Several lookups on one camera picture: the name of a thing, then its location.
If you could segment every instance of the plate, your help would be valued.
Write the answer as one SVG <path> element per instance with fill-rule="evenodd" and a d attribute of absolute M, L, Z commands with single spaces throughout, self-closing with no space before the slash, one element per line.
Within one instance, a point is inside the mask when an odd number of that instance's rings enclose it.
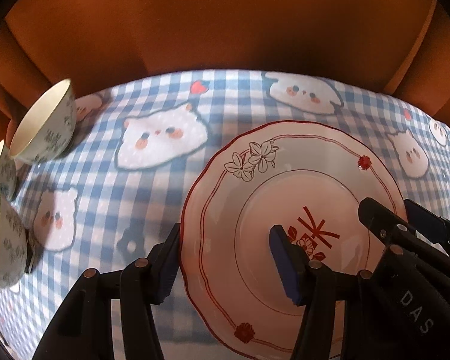
<path fill-rule="evenodd" d="M 336 271 L 373 271 L 383 245 L 359 222 L 366 197 L 406 220 L 380 159 L 319 123 L 269 123 L 217 152 L 192 186 L 181 221 L 187 294 L 211 333 L 251 359 L 290 358 L 304 308 L 285 295 L 269 230 L 282 225 L 291 242 Z M 343 320 L 338 302 L 331 356 L 340 353 Z"/>

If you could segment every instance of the bowl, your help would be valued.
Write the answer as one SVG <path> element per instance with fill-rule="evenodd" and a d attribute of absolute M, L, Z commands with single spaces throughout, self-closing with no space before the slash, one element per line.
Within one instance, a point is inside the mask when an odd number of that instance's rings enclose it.
<path fill-rule="evenodd" d="M 8 155 L 8 148 L 5 141 L 0 142 L 0 193 L 7 199 L 10 199 L 15 192 L 17 184 L 17 173 L 15 161 Z"/>
<path fill-rule="evenodd" d="M 0 194 L 0 289 L 18 283 L 27 269 L 29 251 L 22 220 Z"/>
<path fill-rule="evenodd" d="M 70 142 L 77 109 L 71 81 L 64 79 L 47 90 L 28 110 L 10 144 L 10 157 L 27 164 L 56 158 Z"/>

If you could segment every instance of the table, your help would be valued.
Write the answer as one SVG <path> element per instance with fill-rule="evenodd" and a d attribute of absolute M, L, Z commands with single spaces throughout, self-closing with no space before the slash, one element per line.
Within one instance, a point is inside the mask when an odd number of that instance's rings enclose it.
<path fill-rule="evenodd" d="M 267 122 L 339 128 L 380 157 L 404 198 L 450 219 L 450 129 L 387 95 L 330 79 L 206 70 L 118 85 L 77 99 L 77 109 L 65 155 L 17 171 L 12 204 L 46 245 L 32 275 L 0 290 L 0 330 L 23 360 L 86 268 L 119 270 L 147 255 L 180 220 L 187 192 L 211 156 Z M 180 141 L 183 136 L 193 138 Z M 138 158 L 134 147 L 153 155 Z M 45 210 L 61 237 L 46 240 Z M 241 358 L 209 333 L 180 272 L 171 296 L 153 311 L 166 358 Z M 116 302 L 112 314 L 115 358 L 123 359 Z"/>

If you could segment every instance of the metal pin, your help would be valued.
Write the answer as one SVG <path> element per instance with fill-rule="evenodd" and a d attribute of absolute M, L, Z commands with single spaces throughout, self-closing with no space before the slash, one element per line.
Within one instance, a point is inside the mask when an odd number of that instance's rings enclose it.
<path fill-rule="evenodd" d="M 404 253 L 404 250 L 400 246 L 395 244 L 390 245 L 390 250 L 398 256 L 401 256 Z"/>
<path fill-rule="evenodd" d="M 137 261 L 135 261 L 135 266 L 137 268 L 144 268 L 148 265 L 148 259 L 145 257 L 140 257 Z"/>
<path fill-rule="evenodd" d="M 93 278 L 96 273 L 97 270 L 95 268 L 88 268 L 87 270 L 85 270 L 85 272 L 83 272 L 83 276 L 85 276 L 86 278 Z"/>
<path fill-rule="evenodd" d="M 322 268 L 322 262 L 318 261 L 317 259 L 311 259 L 308 262 L 308 266 L 313 269 L 320 269 Z"/>
<path fill-rule="evenodd" d="M 360 271 L 360 277 L 362 279 L 369 280 L 372 277 L 372 272 L 368 271 L 367 269 L 362 269 Z"/>

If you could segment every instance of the gingham pattern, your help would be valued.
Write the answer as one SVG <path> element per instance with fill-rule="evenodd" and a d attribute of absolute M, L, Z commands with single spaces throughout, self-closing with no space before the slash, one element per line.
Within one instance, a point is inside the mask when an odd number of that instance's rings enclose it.
<path fill-rule="evenodd" d="M 208 87 L 205 93 L 191 93 L 196 80 Z M 126 228 L 136 234 L 143 232 L 142 252 L 147 254 L 179 221 L 186 194 L 210 157 L 236 135 L 267 122 L 313 120 L 345 131 L 382 159 L 405 198 L 450 218 L 449 128 L 445 127 L 447 146 L 440 146 L 429 131 L 429 116 L 416 107 L 331 80 L 328 82 L 340 93 L 344 107 L 336 115 L 309 114 L 276 102 L 267 94 L 265 81 L 261 72 L 209 70 L 166 74 L 110 88 L 99 93 L 102 108 L 78 123 L 64 158 L 18 171 L 19 191 L 13 205 L 29 228 L 46 188 L 74 187 L 79 192 L 72 247 L 45 252 L 35 272 L 20 281 L 18 294 L 0 291 L 0 329 L 23 360 L 32 357 L 54 312 L 86 268 L 108 272 L 122 269 L 134 259 L 124 261 L 116 248 Z M 116 169 L 114 156 L 126 117 L 146 116 L 184 102 L 192 103 L 208 124 L 204 148 L 151 170 Z M 405 109 L 412 116 L 410 121 L 404 118 Z M 406 128 L 430 159 L 427 174 L 416 180 L 404 174 L 385 136 Z M 171 296 L 154 308 L 154 315 L 164 343 L 219 345 L 189 302 L 180 273 Z M 117 302 L 113 321 L 116 358 L 123 359 Z M 233 358 L 228 351 L 217 349 L 216 353 L 223 354 L 216 359 Z M 173 355 L 174 360 L 185 360 L 190 354 L 177 350 Z"/>

